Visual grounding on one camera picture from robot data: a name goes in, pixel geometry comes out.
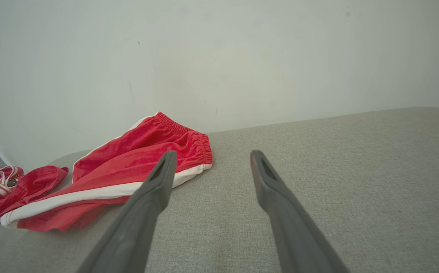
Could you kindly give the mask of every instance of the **gray sofa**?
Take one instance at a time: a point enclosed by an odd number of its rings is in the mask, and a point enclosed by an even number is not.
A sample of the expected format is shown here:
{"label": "gray sofa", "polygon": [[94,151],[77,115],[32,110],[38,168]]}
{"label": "gray sofa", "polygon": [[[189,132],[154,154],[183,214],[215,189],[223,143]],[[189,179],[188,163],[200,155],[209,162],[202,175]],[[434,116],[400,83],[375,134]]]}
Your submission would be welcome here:
{"label": "gray sofa", "polygon": [[[439,272],[439,108],[208,135],[213,167],[172,191],[147,272],[280,272],[252,149],[266,154],[351,271]],[[86,153],[50,164],[71,167]],[[74,272],[119,209],[65,233],[0,226],[0,273]]]}

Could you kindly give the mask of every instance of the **wall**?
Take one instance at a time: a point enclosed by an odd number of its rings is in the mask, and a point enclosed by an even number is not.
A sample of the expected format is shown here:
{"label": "wall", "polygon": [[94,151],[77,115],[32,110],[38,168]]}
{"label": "wall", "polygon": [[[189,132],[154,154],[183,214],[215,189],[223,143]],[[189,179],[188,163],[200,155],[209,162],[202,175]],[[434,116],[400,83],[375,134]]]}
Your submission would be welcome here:
{"label": "wall", "polygon": [[32,169],[162,111],[205,133],[439,107],[439,1],[0,0],[0,154]]}

